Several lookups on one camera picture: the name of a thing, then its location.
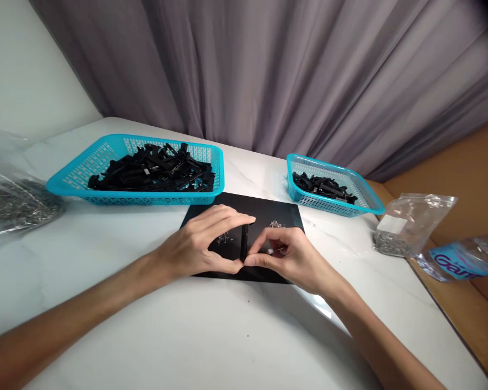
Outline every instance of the white wall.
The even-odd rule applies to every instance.
[[[45,138],[101,119],[28,0],[0,0],[0,129]]]

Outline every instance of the brown cardboard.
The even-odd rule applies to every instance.
[[[369,183],[386,205],[402,192],[457,196],[427,247],[488,233],[488,126],[383,185]],[[441,283],[410,266],[488,374],[488,278]]]
[[[488,233],[488,126],[384,185],[394,197],[418,192],[459,198],[432,233],[438,246]],[[488,299],[488,278],[473,285]]]

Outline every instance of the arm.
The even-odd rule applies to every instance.
[[[0,336],[0,389],[19,389],[87,332],[138,298],[205,271],[237,273],[240,260],[208,251],[219,235],[255,221],[217,205],[188,221],[159,248],[55,308]]]
[[[285,255],[259,253],[269,240]],[[381,322],[354,288],[320,255],[301,229],[266,228],[244,265],[270,268],[308,293],[325,299],[356,341],[386,390],[445,390],[445,387]]]

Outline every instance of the water bottle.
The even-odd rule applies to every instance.
[[[465,238],[416,259],[423,271],[440,282],[488,276],[488,235]]]

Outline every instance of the white label on bag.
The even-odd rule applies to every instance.
[[[407,224],[407,220],[404,218],[397,218],[385,214],[385,216],[378,224],[377,229],[389,233],[399,234],[403,230],[406,224]]]

